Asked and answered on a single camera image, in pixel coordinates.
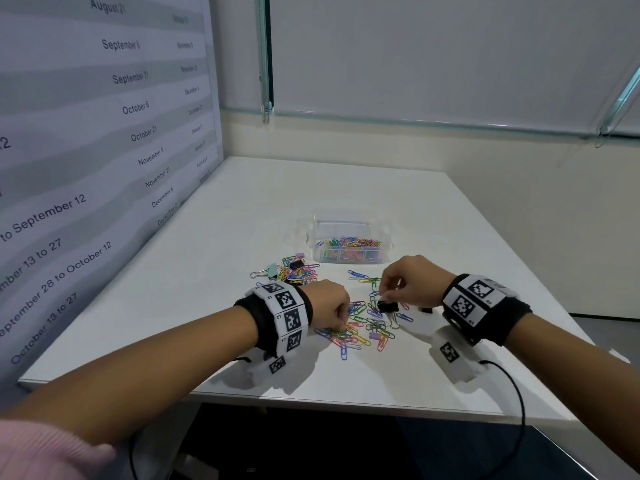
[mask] black cable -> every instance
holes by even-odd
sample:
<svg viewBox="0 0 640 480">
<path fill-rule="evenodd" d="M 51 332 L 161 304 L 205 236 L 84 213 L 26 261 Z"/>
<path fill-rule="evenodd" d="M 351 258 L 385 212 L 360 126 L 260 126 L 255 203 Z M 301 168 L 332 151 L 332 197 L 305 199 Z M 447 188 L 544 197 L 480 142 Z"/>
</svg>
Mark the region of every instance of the black cable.
<svg viewBox="0 0 640 480">
<path fill-rule="evenodd" d="M 516 444 L 513 446 L 513 450 L 511 451 L 511 453 L 505 456 L 504 459 L 500 463 L 498 463 L 498 465 L 496 465 L 489 473 L 482 475 L 480 478 L 478 478 L 478 480 L 487 480 L 488 478 L 491 478 L 492 476 L 496 475 L 496 473 L 498 473 L 501 469 L 505 468 L 507 464 L 516 457 L 516 455 L 518 454 L 518 451 L 520 450 L 520 445 L 522 444 L 522 441 L 524 439 L 524 432 L 526 431 L 526 428 L 525 428 L 526 423 L 525 423 L 524 401 L 522 399 L 520 389 L 518 389 L 518 386 L 516 386 L 516 381 L 513 380 L 513 378 L 509 375 L 509 373 L 505 371 L 503 366 L 501 366 L 500 364 L 492 362 L 491 360 L 481 360 L 480 363 L 482 365 L 490 363 L 504 372 L 504 374 L 509 378 L 509 380 L 511 381 L 511 384 L 513 384 L 513 387 L 515 387 L 516 392 L 518 393 L 518 399 L 520 400 L 520 407 L 522 409 L 522 422 L 520 423 L 520 434 L 518 435 Z"/>
<path fill-rule="evenodd" d="M 138 475 L 136 473 L 136 467 L 133 464 L 133 447 L 136 445 L 136 440 L 138 439 L 138 433 L 133 433 L 129 439 L 129 464 L 131 466 L 131 474 L 133 475 L 133 480 L 138 480 Z"/>
</svg>

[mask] pink sleeve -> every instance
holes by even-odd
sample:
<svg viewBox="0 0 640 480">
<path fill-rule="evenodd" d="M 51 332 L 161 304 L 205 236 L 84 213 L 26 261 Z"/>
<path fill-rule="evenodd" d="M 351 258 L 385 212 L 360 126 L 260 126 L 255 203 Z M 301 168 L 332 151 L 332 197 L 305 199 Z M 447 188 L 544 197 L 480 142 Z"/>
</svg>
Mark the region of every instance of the pink sleeve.
<svg viewBox="0 0 640 480">
<path fill-rule="evenodd" d="M 114 457 L 53 426 L 0 420 L 0 480 L 82 480 Z"/>
</svg>

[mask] wristband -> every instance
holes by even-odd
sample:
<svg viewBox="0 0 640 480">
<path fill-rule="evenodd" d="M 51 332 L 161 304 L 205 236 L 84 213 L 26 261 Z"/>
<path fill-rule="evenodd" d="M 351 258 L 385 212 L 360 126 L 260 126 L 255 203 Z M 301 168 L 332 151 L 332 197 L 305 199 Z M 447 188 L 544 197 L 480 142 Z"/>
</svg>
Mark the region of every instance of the wristband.
<svg viewBox="0 0 640 480">
<path fill-rule="evenodd" d="M 513 290 L 478 274 L 460 274 L 442 295 L 444 318 L 469 344 L 488 339 L 503 345 L 511 329 L 531 307 Z"/>
<path fill-rule="evenodd" d="M 313 316 L 306 293 L 284 282 L 258 285 L 236 305 L 251 313 L 258 329 L 256 346 L 273 357 L 281 357 L 302 343 Z"/>
</svg>

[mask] person's right hand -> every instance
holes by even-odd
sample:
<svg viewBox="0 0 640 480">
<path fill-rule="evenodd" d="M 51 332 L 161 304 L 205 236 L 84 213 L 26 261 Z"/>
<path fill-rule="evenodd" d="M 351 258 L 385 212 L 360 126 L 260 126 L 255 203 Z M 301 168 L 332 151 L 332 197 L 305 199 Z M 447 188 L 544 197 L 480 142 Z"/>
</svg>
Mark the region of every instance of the person's right hand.
<svg viewBox="0 0 640 480">
<path fill-rule="evenodd" d="M 440 306 L 444 291 L 455 277 L 455 274 L 437 266 L 424 256 L 404 256 L 391 263 L 382 273 L 380 299 L 425 308 Z M 391 289 L 398 278 L 404 278 L 406 286 L 398 290 Z"/>
</svg>

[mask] dark floor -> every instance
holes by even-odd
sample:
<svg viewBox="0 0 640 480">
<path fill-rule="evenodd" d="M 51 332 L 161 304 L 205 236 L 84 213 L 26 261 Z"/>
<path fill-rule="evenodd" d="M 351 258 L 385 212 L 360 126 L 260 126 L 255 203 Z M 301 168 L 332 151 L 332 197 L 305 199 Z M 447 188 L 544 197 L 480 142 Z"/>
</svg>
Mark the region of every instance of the dark floor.
<svg viewBox="0 0 640 480">
<path fill-rule="evenodd" d="M 519 426 L 203 404 L 181 450 L 236 478 L 478 479 L 512 450 Z M 586 480 L 527 427 L 493 479 Z"/>
</svg>

